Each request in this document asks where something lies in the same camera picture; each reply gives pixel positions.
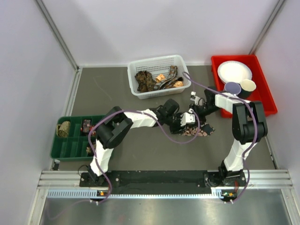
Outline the pink floral dark tie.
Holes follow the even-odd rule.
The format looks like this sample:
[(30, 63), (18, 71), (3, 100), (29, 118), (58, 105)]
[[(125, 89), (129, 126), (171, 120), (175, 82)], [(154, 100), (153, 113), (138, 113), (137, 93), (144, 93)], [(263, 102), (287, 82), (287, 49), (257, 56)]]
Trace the pink floral dark tie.
[(214, 131), (215, 131), (215, 128), (205, 122), (205, 123), (200, 124), (200, 128), (198, 128), (198, 126), (196, 124), (187, 125), (181, 135), (207, 137), (207, 136), (210, 136), (211, 134), (213, 134)]

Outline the white plastic basket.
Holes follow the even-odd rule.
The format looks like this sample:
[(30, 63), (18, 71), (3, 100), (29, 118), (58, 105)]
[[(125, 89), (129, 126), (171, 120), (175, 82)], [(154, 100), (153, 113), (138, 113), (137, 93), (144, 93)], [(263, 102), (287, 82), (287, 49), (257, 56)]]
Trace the white plastic basket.
[[(177, 66), (178, 77), (181, 77), (183, 79), (183, 86), (164, 90), (148, 91), (144, 93), (138, 91), (138, 82), (135, 79), (135, 75), (138, 72), (150, 72), (153, 78), (156, 78), (160, 74), (167, 76), (169, 75), (170, 66)], [(139, 99), (147, 99), (182, 93), (186, 88), (191, 86), (191, 82), (182, 75), (183, 72), (187, 71), (188, 69), (185, 61), (180, 55), (159, 56), (154, 58), (136, 60), (130, 62), (127, 66), (127, 75), (130, 90), (132, 94), (137, 96)]]

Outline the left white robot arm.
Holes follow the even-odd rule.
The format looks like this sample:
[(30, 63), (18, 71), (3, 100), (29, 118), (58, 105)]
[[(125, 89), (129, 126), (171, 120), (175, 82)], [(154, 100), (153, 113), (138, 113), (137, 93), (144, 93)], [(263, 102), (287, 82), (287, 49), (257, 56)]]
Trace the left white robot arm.
[(169, 99), (163, 105), (143, 111), (125, 111), (116, 106), (93, 126), (88, 134), (90, 148), (94, 153), (88, 167), (88, 175), (92, 183), (101, 186), (106, 182), (106, 172), (114, 148), (133, 128), (157, 127), (166, 124), (171, 133), (183, 132), (188, 123), (195, 122), (192, 110), (180, 113), (179, 104)]

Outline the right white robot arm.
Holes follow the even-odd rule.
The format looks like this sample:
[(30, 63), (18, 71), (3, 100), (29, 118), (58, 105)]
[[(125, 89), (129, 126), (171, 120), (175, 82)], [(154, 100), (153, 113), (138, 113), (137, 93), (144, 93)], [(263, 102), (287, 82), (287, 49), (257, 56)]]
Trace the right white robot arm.
[(263, 104), (260, 101), (247, 101), (228, 92), (218, 92), (212, 88), (204, 91), (206, 99), (191, 92), (190, 107), (202, 120), (218, 109), (232, 114), (233, 144), (227, 157), (222, 161), (218, 172), (206, 172), (205, 184), (209, 187), (240, 184), (245, 178), (243, 169), (250, 151), (268, 133)]

